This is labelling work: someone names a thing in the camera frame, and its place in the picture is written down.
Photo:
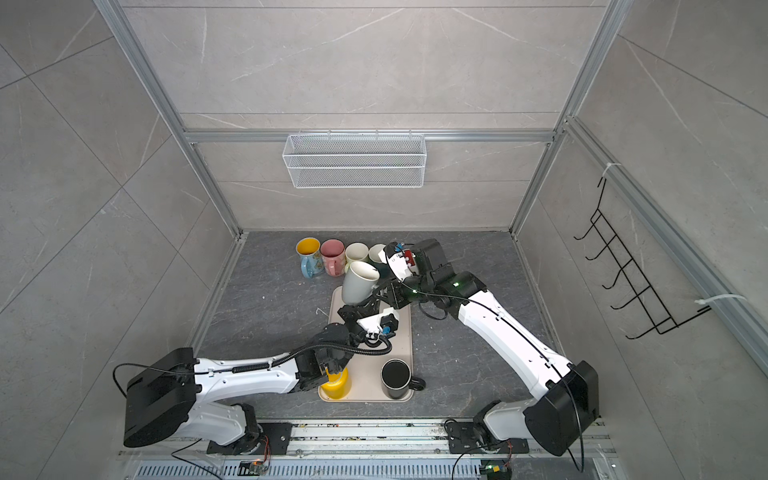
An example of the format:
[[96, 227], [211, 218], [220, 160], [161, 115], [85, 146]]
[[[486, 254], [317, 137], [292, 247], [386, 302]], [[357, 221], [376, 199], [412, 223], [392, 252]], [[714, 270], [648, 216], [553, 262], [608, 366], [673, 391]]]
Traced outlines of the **blue mug yellow inside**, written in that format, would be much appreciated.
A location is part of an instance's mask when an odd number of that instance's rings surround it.
[[324, 272], [320, 247], [320, 241], [314, 237], [303, 238], [296, 244], [301, 273], [305, 278], [313, 278]]

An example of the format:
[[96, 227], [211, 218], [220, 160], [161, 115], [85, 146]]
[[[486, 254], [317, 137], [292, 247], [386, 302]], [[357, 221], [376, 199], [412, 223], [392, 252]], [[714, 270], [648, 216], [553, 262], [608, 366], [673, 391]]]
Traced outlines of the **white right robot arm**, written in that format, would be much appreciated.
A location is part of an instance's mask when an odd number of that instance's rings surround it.
[[582, 445], [585, 430], [599, 416], [599, 380], [591, 365], [573, 363], [539, 340], [476, 275], [455, 271], [435, 239], [391, 242], [375, 259], [386, 267], [386, 303], [433, 303], [485, 340], [527, 387], [530, 399], [495, 401], [475, 415], [479, 448], [531, 438], [547, 453], [562, 456]]

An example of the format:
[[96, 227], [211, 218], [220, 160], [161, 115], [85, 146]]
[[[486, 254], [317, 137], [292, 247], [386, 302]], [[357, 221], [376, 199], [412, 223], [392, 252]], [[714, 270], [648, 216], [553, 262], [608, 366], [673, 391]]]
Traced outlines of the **dark green mug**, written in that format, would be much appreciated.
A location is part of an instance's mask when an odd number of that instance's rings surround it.
[[372, 246], [368, 251], [368, 260], [372, 264], [383, 264], [385, 263], [385, 260], [383, 260], [382, 255], [384, 253], [385, 245], [384, 244], [376, 244]]

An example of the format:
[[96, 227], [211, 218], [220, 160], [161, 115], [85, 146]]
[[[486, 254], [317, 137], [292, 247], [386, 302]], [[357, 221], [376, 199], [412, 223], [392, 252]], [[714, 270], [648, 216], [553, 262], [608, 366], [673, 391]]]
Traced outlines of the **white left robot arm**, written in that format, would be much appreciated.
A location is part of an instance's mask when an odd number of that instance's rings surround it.
[[174, 436], [209, 440], [243, 452], [259, 435], [255, 411], [236, 397], [308, 391], [340, 374], [355, 356], [383, 356], [400, 316], [392, 308], [345, 305], [342, 320], [327, 324], [308, 343], [260, 359], [198, 358], [190, 347], [177, 348], [129, 380], [123, 444], [154, 445]]

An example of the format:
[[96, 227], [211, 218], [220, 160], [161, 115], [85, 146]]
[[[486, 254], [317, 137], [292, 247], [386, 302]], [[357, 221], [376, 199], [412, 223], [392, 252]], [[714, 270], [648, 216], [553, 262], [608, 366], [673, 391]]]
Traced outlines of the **light green mug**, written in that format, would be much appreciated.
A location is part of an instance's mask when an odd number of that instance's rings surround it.
[[349, 267], [355, 261], [366, 262], [368, 259], [369, 247], [361, 242], [354, 242], [346, 246], [345, 258], [346, 266]]

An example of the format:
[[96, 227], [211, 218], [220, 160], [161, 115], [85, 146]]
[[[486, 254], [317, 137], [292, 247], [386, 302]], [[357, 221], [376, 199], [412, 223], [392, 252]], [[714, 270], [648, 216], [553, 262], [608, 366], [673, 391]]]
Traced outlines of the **pink ghost print mug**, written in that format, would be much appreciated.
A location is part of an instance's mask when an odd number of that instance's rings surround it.
[[331, 277], [340, 277], [345, 273], [345, 245], [338, 239], [328, 239], [321, 244], [320, 254], [325, 272]]

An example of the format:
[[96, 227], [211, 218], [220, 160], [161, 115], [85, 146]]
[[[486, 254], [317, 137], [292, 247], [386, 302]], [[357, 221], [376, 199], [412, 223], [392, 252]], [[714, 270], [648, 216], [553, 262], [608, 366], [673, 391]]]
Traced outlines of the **grey mug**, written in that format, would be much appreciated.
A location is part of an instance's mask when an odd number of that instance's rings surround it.
[[379, 271], [363, 261], [353, 261], [345, 274], [342, 301], [346, 305], [359, 305], [371, 294], [380, 280]]

